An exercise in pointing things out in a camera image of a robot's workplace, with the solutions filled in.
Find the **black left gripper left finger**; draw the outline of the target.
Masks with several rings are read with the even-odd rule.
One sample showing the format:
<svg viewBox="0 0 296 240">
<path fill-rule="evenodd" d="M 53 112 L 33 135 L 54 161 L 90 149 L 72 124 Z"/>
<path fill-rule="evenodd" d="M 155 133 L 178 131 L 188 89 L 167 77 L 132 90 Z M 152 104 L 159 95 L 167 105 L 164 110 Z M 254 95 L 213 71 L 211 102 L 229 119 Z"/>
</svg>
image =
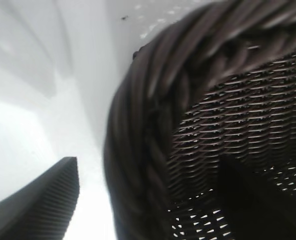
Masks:
<svg viewBox="0 0 296 240">
<path fill-rule="evenodd" d="M 0 240 L 61 240 L 80 194 L 78 161 L 64 157 L 0 201 Z"/>
</svg>

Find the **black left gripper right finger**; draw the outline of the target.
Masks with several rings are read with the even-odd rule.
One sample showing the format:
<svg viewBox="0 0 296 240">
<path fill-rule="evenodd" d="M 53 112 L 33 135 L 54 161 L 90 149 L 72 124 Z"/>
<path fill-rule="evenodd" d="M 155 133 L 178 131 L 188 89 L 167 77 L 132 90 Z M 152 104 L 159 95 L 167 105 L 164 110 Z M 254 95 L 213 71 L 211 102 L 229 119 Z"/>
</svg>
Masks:
<svg viewBox="0 0 296 240">
<path fill-rule="evenodd" d="M 296 198 L 230 155 L 219 161 L 219 201 L 237 240 L 296 240 Z"/>
</svg>

